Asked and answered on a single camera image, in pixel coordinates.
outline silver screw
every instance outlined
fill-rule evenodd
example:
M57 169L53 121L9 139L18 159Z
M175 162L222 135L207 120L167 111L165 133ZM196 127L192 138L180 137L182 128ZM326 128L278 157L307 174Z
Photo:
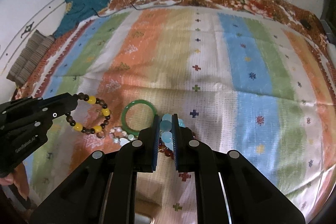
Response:
M101 158L103 156L103 153L101 152L101 151L95 151L95 152L93 152L93 154L92 154L92 157L94 158L94 159L99 159L99 158Z
M132 145L133 145L134 147L140 147L140 146L142 146L142 141L140 141L140 140L135 140L134 142L132 142Z
M239 152L236 150L230 151L229 156L233 159L239 158Z
M189 141L189 145L192 146L192 147L197 147L200 145L200 142L197 141L197 140L191 140Z

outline green stripe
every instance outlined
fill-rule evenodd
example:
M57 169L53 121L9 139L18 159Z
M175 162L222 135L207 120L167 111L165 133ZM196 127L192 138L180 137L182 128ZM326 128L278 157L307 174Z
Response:
M78 58L72 63L68 73L63 76L62 83L60 84L57 94L69 92L74 94L78 91L79 85L82 82L83 76L86 74L88 68L100 56L101 50L105 44L114 34L114 31L126 19L129 13L118 14L107 20L87 42ZM47 159L47 153L55 150L55 145L61 132L64 132L69 125L65 122L64 117L57 118L53 121L53 126L48 131L48 141L41 148L34 153L33 159L33 174L31 178L31 186L36 193L45 198L48 194L47 187L52 183L53 177L51 171L53 169L53 160Z
M278 53L277 45L265 27L258 21L245 19L246 25L256 40L258 49L271 77L273 96L278 97L279 147L278 187L284 193L293 185L299 185L305 178L304 162L305 130L300 125L303 111L295 99L291 78Z

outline red beaded bracelet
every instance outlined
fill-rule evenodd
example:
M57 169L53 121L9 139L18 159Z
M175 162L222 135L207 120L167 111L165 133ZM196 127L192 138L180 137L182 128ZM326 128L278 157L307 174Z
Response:
M106 125L109 124L110 119L110 110L107 108L107 104L104 102L104 100L100 100L99 98L96 98L94 96L89 96L87 94L84 94L82 92L78 93L77 95L78 99L84 100L85 102L88 102L91 105L97 104L101 105L102 107L102 114L105 116L105 120L103 123L101 123L98 126L94 126L93 128L85 128L81 123L76 122L73 117L71 116L71 112L66 113L67 116L67 122L74 128L76 131L80 131L85 133L86 135L90 134L97 134L98 138L103 138L104 134L101 134L102 130L105 128Z

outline red cross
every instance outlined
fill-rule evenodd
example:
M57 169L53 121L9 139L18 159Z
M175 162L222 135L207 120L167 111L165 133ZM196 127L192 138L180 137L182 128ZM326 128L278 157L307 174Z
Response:
M194 65L193 68L198 71L198 70L201 70L201 68L198 66L198 65Z
M178 176L182 177L182 181L187 181L187 179L191 178L191 175L189 175L188 173L179 173Z

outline light blue bead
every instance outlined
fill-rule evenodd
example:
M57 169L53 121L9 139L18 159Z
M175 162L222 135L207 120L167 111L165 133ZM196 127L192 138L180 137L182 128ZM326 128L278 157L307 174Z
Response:
M160 130L166 132L171 130L171 122L167 120L163 120L160 122Z
M163 132L161 135L161 139L164 143L170 143L173 141L173 135L171 132Z
M171 151L174 151L173 143L165 143L165 146L167 146Z
M180 119L180 118L178 119L178 125L179 125L180 127L185 127L183 120Z
M164 115L162 116L162 120L163 120L163 121L164 121L164 120L167 120L167 121L171 122L171 114L164 114Z

